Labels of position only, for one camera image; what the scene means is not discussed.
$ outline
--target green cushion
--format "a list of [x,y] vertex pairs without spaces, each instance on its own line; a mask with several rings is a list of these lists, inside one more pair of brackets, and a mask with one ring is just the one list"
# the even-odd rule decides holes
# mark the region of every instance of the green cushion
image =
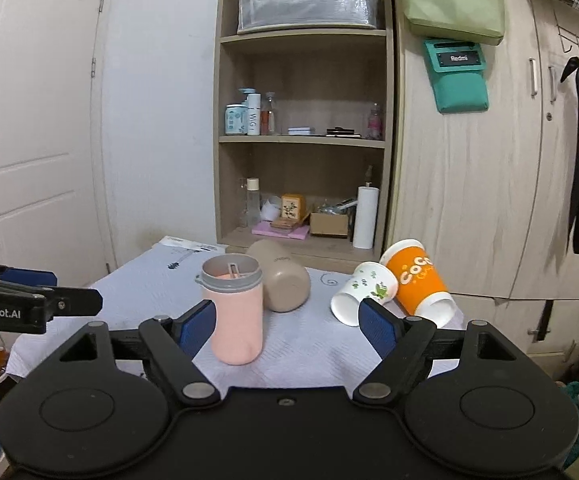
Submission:
[[505,0],[401,0],[412,32],[497,45],[505,35]]

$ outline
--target pink tray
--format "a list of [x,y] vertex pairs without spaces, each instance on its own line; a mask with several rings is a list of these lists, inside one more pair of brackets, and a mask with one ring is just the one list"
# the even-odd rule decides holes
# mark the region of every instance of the pink tray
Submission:
[[294,231],[289,233],[279,233],[278,231],[273,231],[270,227],[270,223],[263,221],[252,227],[253,235],[263,235],[263,236],[274,236],[276,238],[294,238],[295,240],[304,240],[309,234],[309,225],[303,225]]

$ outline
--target white wall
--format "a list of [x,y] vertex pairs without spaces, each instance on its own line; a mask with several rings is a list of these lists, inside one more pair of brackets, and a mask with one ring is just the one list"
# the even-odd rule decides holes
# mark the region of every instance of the white wall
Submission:
[[114,248],[122,265],[166,234],[216,240],[217,0],[109,3],[103,163]]

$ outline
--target blue gripper pad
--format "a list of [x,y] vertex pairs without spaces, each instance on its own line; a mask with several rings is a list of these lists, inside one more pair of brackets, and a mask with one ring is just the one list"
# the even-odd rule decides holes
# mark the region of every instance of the blue gripper pad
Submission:
[[29,286],[56,286],[57,284],[54,273],[45,270],[10,268],[1,272],[0,280]]
[[386,317],[379,314],[381,310],[391,316],[376,301],[365,298],[359,306],[359,324],[361,325],[361,332],[367,341],[374,347],[380,358],[385,359],[396,348],[398,334],[397,327]]
[[178,346],[185,354],[194,358],[210,338],[215,327],[216,306],[212,301],[208,301],[183,324]]

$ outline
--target pink cup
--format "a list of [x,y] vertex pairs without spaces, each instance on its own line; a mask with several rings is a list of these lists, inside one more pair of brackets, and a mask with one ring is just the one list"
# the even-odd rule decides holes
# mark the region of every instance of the pink cup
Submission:
[[263,273],[246,254],[208,259],[196,282],[203,298],[216,305],[216,328],[210,339],[214,355],[228,365],[244,365],[263,350]]

